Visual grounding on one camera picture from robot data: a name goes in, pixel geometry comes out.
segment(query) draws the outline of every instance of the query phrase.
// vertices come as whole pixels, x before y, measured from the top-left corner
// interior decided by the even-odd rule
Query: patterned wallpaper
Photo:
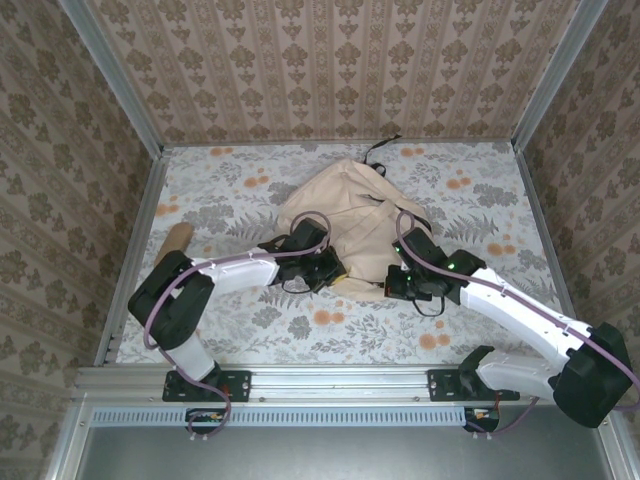
[[[149,168],[55,1],[0,2],[0,478],[37,478],[89,365]]]
[[[165,143],[509,138],[577,0],[90,0]]]
[[[609,2],[525,153],[578,316],[639,371],[640,2]]]

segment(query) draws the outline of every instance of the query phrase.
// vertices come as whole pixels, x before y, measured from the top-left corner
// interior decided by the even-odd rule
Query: wooden block
[[[184,252],[189,246],[191,237],[193,237],[193,225],[188,222],[175,224],[171,227],[171,230],[169,230],[169,234],[160,247],[160,251],[158,251],[158,255],[156,256],[153,265],[158,265],[160,260],[162,260],[167,253],[173,250],[180,250],[181,252]]]

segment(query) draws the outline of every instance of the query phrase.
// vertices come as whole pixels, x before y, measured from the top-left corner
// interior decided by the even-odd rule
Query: floral tablecloth
[[[301,144],[184,147],[174,150],[138,282],[151,271],[168,230],[191,222],[191,257],[244,252],[273,237],[279,206],[299,185],[368,145]],[[559,308],[516,160],[508,143],[395,143],[370,159],[428,213],[445,252],[465,248],[508,281]],[[433,302],[437,311],[439,301]],[[488,318],[447,302],[424,318],[403,301],[358,303],[332,294],[292,295],[252,288],[212,300],[200,337],[221,363],[457,363],[477,345],[528,347]],[[160,362],[129,318],[117,361]]]

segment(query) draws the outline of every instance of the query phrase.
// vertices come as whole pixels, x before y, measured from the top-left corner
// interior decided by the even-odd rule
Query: gray leaf pattern
[[[191,257],[241,253],[273,238],[278,211],[296,188],[335,161],[361,160],[367,148],[314,143],[174,149],[138,282],[151,271],[175,223],[196,227],[186,252]],[[425,207],[445,251],[468,249],[558,308],[508,143],[396,143],[375,150],[371,160],[385,165],[386,178]],[[491,181],[482,173],[488,166]],[[5,263],[7,277],[24,278],[16,259]],[[304,285],[290,282],[287,289]],[[439,303],[423,307],[437,310]],[[496,323],[449,302],[441,317],[425,319],[408,302],[352,302],[329,289],[294,294],[280,287],[250,288],[217,297],[198,330],[221,363],[455,363],[479,344],[523,348]],[[141,335],[129,319],[118,362],[162,361],[144,349]]]

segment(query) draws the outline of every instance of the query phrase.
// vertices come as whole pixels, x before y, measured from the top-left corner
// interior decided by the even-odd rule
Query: beige cloth
[[[397,239],[400,209],[426,218],[424,208],[412,202],[368,165],[340,160],[291,194],[278,216],[278,233],[289,233],[291,221],[307,210],[324,213],[331,221],[331,245],[347,269],[346,279],[331,287],[357,301],[380,301],[389,265],[401,259],[392,246]],[[402,220],[403,231],[410,220]],[[416,222],[431,237],[424,226]]]

